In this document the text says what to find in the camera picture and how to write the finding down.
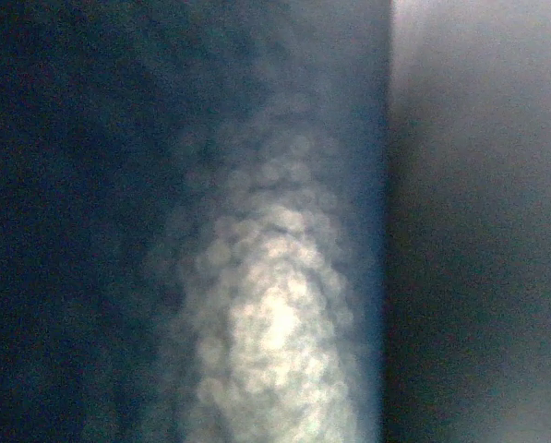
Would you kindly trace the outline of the blue card holder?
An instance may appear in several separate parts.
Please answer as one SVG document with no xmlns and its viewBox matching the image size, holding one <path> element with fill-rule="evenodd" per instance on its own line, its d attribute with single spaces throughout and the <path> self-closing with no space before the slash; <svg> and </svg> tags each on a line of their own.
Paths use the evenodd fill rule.
<svg viewBox="0 0 551 443">
<path fill-rule="evenodd" d="M 0 442 L 380 439 L 386 1 L 0 1 Z"/>
</svg>

